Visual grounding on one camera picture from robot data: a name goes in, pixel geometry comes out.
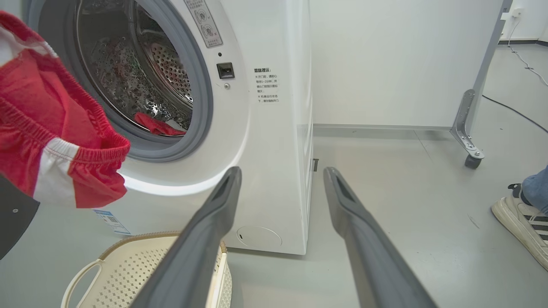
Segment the wall outlet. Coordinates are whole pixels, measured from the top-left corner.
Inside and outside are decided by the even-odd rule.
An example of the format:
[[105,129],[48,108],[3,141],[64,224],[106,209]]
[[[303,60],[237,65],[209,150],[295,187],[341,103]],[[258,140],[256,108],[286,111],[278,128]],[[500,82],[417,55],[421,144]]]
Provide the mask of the wall outlet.
[[523,13],[525,12],[524,8],[516,8],[512,10],[512,17],[521,17],[523,16]]

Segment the baseboard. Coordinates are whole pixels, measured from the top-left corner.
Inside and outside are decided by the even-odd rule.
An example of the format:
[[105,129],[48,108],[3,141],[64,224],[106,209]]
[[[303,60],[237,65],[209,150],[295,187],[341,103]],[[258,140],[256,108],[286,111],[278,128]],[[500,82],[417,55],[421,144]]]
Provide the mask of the baseboard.
[[[519,39],[519,40],[511,40],[511,45],[522,45],[522,44],[536,44],[538,42],[537,39]],[[508,40],[505,41],[499,41],[499,45],[508,45]]]
[[380,126],[316,126],[314,137],[362,138],[362,139],[398,139],[398,140],[454,140],[449,127],[435,130],[410,129],[410,127]]
[[394,129],[394,130],[450,130],[451,126],[406,126],[406,125],[367,125],[367,124],[322,124],[314,123],[316,129]]
[[[535,44],[548,47],[548,42],[540,41],[538,39],[518,39],[510,41],[511,45],[524,45],[524,44]],[[508,45],[508,40],[499,41],[499,45]]]

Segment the basket handle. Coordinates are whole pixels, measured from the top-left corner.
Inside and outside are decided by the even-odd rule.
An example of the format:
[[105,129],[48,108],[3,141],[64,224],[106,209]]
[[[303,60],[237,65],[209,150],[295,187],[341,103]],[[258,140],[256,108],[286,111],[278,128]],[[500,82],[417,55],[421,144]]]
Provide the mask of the basket handle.
[[[91,262],[90,264],[84,266],[84,268],[82,268],[75,276],[74,278],[72,279],[72,281],[68,284],[68,287],[66,288],[65,290],[65,294],[63,295],[63,300],[61,302],[61,308],[69,308],[69,301],[70,301],[70,296],[72,295],[72,292],[74,291],[74,288],[76,287],[76,285],[78,284],[78,282],[80,281],[80,279],[82,279],[82,277],[84,277],[84,275],[92,269],[92,267],[94,267],[95,265],[100,265],[100,263],[102,262],[101,259],[97,259],[93,262]],[[99,275],[99,272],[97,273],[97,275],[95,275],[95,278],[93,278],[93,281],[90,285],[93,286],[93,284],[95,283],[95,280],[97,279],[98,275]],[[88,292],[89,292],[89,288],[88,290],[85,292],[84,296],[82,297],[82,299],[84,299],[86,297],[86,295],[88,295]]]

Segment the white stripe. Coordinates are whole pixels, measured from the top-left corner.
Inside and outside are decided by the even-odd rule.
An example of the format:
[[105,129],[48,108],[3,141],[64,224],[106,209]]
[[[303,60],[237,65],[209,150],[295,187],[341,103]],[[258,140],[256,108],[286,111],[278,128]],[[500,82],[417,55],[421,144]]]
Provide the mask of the white stripe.
[[41,55],[51,55],[57,58],[57,54],[46,42],[27,43],[16,37],[13,33],[0,27],[0,66],[18,57],[24,49],[32,49]]
[[548,231],[535,230],[535,232],[538,233],[538,234],[542,234],[542,235],[548,235]]
[[548,221],[533,220],[533,221],[529,221],[529,224],[538,225],[538,226],[548,226]]
[[54,138],[42,150],[34,199],[45,204],[76,207],[70,164],[79,146]]

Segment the black cable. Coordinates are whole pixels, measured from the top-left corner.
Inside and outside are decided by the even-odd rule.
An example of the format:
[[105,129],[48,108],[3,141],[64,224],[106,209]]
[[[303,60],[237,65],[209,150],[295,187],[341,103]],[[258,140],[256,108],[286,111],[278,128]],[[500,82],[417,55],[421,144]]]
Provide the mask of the black cable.
[[540,129],[542,129],[543,131],[545,131],[546,133],[548,133],[548,130],[546,130],[546,128],[544,128],[544,127],[540,126],[540,124],[539,124],[539,123],[537,123],[537,122],[535,122],[535,121],[531,120],[530,118],[526,117],[526,116],[525,116],[525,115],[524,115],[523,113],[521,113],[521,112],[519,112],[519,111],[515,110],[515,109],[514,109],[514,108],[512,108],[512,107],[508,107],[508,106],[504,105],[504,104],[503,104],[503,103],[501,103],[501,102],[497,102],[497,101],[496,101],[496,100],[494,100],[494,99],[490,99],[490,98],[488,98],[488,97],[487,97],[487,96],[485,96],[485,95],[482,95],[482,96],[483,96],[484,98],[486,98],[486,99],[488,99],[488,100],[490,100],[490,101],[494,102],[494,103],[497,103],[497,104],[499,104],[499,105],[501,105],[501,106],[503,106],[503,107],[506,107],[506,108],[510,109],[511,111],[513,111],[513,112],[517,113],[518,115],[520,115],[520,116],[522,116],[522,117],[526,118],[526,119],[527,119],[527,120],[529,120],[529,121],[530,121],[531,123],[535,124],[535,125],[536,125],[536,126],[538,126],[538,127],[540,128]]

